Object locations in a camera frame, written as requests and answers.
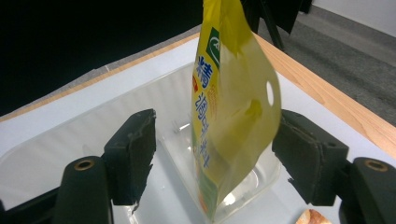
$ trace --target transparent tray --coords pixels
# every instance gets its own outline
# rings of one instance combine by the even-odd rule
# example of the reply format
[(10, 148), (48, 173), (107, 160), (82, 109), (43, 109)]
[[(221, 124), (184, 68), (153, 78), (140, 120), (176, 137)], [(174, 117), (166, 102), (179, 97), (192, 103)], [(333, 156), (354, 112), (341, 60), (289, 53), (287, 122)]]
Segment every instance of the transparent tray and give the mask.
[[(0, 158), (0, 197), (6, 208), (58, 187), (64, 167), (70, 161), (84, 156), (102, 155), (105, 143), (129, 116), (143, 109), (154, 108), (157, 112), (158, 147), (164, 148), (164, 155), (167, 154), (167, 160), (175, 165), (181, 182), (196, 205), (195, 209), (201, 211), (190, 148), (191, 69), (192, 64), (183, 66), (12, 148)], [(223, 221), (269, 189), (276, 182), (279, 171), (280, 162), (267, 148), (252, 172), (219, 206), (215, 222)], [(160, 183), (162, 171), (152, 172), (155, 174), (150, 174), (148, 191), (151, 190), (150, 185), (165, 186)], [(148, 195), (144, 194), (141, 203), (147, 199), (146, 206), (151, 206), (151, 209), (153, 206), (164, 206), (155, 203), (154, 196), (149, 195), (149, 192), (145, 193)], [(147, 220), (152, 218), (149, 215), (139, 217), (140, 208), (133, 216), (130, 216), (129, 210), (127, 207), (116, 211), (115, 214), (124, 214), (123, 218), (116, 218), (117, 222), (152, 223), (152, 220)], [(201, 215), (202, 220), (209, 222), (203, 211)]]

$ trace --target snack package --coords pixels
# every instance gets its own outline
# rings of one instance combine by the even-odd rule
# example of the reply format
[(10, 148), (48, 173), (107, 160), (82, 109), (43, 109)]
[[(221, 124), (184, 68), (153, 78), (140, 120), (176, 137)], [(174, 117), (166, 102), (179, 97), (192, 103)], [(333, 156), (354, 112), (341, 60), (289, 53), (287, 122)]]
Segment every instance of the snack package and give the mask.
[(276, 73), (240, 0), (204, 0), (191, 95), (199, 200), (213, 220), (216, 207), (271, 143), (280, 121)]

